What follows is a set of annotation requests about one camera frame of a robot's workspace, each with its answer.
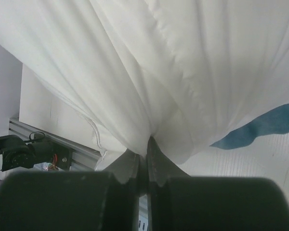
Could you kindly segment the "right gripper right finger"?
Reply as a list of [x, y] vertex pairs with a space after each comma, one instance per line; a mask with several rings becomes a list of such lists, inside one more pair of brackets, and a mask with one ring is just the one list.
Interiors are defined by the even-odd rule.
[[289, 205], [272, 180], [192, 177], [147, 145], [151, 231], [289, 231]]

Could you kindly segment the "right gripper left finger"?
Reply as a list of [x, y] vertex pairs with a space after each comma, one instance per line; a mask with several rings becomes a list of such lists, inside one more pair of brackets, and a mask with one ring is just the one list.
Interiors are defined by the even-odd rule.
[[0, 231], [133, 231], [140, 157], [126, 151], [103, 171], [11, 174], [0, 184]]

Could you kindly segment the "white pillow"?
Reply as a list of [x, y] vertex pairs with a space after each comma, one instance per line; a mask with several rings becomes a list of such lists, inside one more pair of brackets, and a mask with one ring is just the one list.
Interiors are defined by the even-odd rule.
[[0, 45], [97, 144], [177, 164], [289, 103], [289, 0], [0, 0]]

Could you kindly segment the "blue patterned pillowcase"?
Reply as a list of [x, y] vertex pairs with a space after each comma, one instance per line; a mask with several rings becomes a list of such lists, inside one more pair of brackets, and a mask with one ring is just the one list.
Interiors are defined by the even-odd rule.
[[212, 144], [223, 150], [232, 150], [251, 145], [257, 137], [284, 135], [289, 133], [289, 103], [279, 106], [231, 131], [221, 140]]

